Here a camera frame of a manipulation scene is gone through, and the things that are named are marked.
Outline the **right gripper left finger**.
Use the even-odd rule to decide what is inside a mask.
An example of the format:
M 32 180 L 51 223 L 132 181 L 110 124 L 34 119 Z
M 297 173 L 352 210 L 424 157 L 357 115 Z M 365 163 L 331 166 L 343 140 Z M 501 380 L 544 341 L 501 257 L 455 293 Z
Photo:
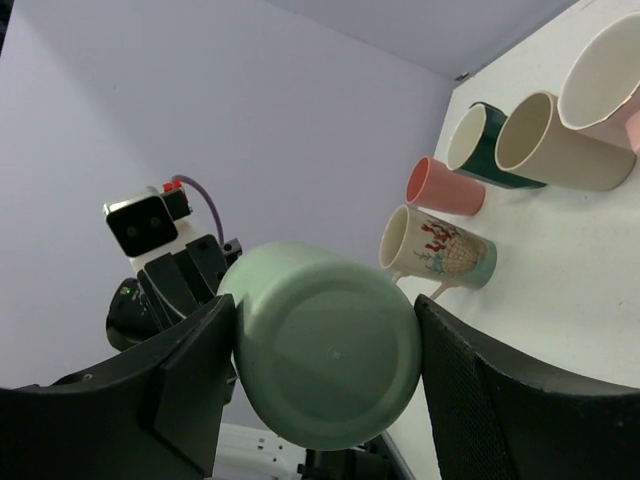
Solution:
M 53 385 L 2 390 L 2 478 L 210 477 L 235 322 L 232 297 L 218 297 Z

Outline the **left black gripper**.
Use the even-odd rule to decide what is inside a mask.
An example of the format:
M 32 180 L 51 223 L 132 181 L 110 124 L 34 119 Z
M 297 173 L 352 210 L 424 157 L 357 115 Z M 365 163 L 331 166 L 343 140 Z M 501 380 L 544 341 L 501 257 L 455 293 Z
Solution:
M 204 235 L 176 253 L 147 262 L 112 297 L 106 317 L 110 345 L 127 350 L 213 300 L 225 273 L 242 253 L 236 238 L 219 244 L 214 236 Z

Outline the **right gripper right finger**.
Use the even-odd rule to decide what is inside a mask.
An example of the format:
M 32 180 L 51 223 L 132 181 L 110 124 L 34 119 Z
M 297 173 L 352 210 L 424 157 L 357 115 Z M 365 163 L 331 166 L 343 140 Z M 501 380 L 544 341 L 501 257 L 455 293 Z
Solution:
M 638 478 L 638 389 L 529 356 L 424 295 L 414 310 L 442 478 Z

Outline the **light green plastic cup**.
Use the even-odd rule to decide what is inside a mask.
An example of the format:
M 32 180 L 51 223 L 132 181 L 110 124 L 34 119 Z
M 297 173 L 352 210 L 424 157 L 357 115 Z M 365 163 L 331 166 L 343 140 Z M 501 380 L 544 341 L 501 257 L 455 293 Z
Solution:
M 405 410 L 419 380 L 411 302 L 381 271 L 303 242 L 243 254 L 219 290 L 237 312 L 234 361 L 253 409 L 285 440 L 335 451 Z

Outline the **cream floral mug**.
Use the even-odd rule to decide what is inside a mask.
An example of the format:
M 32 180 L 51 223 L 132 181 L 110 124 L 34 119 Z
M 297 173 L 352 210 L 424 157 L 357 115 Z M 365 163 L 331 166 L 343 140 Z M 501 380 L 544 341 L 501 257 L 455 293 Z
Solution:
M 437 282 L 429 295 L 435 300 L 448 289 L 483 288 L 494 274 L 498 252 L 490 240 L 401 205 L 387 222 L 378 259 L 394 281 L 414 276 Z

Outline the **salmon pink plastic cup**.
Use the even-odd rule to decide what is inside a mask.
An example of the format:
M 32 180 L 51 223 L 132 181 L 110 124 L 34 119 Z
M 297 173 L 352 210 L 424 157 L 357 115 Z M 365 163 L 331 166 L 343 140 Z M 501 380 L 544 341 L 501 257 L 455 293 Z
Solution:
M 478 213 L 485 196 L 481 183 L 450 171 L 431 157 L 423 157 L 415 164 L 405 190 L 409 205 L 460 216 Z

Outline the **dark green mug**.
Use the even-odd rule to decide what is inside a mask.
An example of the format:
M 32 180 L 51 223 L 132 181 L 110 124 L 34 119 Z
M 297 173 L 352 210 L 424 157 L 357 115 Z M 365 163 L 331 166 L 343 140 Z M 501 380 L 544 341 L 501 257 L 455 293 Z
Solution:
M 498 136 L 507 115 L 485 103 L 474 102 L 464 114 L 449 142 L 447 168 L 461 175 L 504 189 L 539 189 L 545 183 L 502 171 L 496 162 Z

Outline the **beige plastic cup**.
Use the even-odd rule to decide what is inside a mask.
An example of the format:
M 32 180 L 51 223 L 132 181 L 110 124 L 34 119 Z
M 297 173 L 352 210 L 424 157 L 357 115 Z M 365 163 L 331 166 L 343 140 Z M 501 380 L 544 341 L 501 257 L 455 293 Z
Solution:
M 630 175 L 630 150 L 566 128 L 557 97 L 535 92 L 512 111 L 495 147 L 500 170 L 538 182 L 594 192 L 610 191 Z

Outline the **light pink mug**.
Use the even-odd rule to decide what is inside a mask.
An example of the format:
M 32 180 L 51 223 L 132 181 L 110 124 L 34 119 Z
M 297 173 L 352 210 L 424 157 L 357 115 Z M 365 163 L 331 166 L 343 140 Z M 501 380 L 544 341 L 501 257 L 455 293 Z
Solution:
M 639 13 L 600 31 L 571 67 L 558 98 L 570 130 L 639 153 Z

